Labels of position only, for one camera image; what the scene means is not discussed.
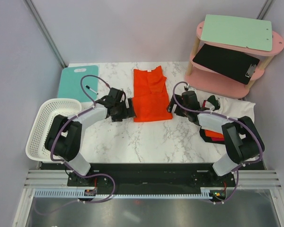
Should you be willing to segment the orange t shirt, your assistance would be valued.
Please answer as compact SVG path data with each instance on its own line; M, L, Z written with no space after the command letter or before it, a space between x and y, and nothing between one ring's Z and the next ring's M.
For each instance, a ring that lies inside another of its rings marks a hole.
M167 111L169 95L166 80L161 66L153 70L133 70L134 122L156 122L173 118Z

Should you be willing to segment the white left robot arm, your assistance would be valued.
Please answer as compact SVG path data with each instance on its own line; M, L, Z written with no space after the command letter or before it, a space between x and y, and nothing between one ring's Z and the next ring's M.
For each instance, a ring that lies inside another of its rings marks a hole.
M50 158L59 157L62 162L78 174L78 181L84 186L94 182L90 163L81 154L81 146L87 128L93 124L111 118L112 122L136 116L133 99L126 98L124 91L111 88L108 95L95 101L92 106L77 115L54 117L44 147L50 151Z

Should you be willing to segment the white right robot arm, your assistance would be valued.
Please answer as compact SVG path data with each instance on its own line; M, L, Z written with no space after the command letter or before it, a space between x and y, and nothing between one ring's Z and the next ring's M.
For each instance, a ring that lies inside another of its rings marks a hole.
M185 91L182 95L173 94L167 111L170 113L176 106L175 114L223 135L227 154L216 161L213 171L207 174L210 185L218 186L224 181L224 175L262 160L265 146L251 118L231 118L209 109L197 109L198 104L196 93Z

